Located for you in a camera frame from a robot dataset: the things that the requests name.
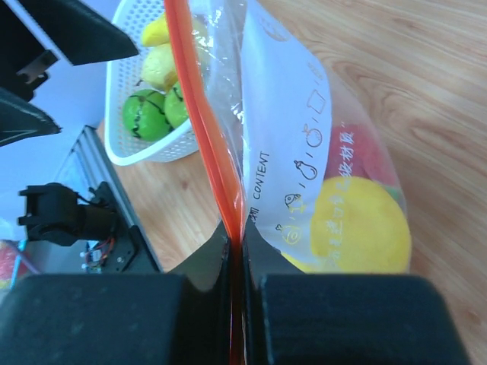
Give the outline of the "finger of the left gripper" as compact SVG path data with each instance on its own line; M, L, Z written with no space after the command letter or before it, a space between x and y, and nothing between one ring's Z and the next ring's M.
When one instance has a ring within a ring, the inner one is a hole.
M1 146L17 141L60 133L60 127L41 109L1 88Z
M81 1L20 1L19 4L73 65L138 55L131 38ZM58 61L1 2L1 66L50 67Z

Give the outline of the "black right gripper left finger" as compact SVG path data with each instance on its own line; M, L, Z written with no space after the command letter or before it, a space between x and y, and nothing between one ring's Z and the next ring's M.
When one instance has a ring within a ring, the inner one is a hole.
M33 275L1 304L3 364L226 364L223 226L167 273Z

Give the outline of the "orange-zip bag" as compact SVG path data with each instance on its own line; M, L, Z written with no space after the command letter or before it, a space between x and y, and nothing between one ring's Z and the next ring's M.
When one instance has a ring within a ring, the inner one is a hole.
M231 241L230 363L240 364L247 223L282 256L309 259L332 127L365 125L381 139L339 77L260 2L167 1L164 9L189 119Z

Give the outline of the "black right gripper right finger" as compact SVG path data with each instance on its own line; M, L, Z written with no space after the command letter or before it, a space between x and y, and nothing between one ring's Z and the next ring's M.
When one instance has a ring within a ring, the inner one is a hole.
M248 222L248 364L468 364L444 298L414 275L306 274Z

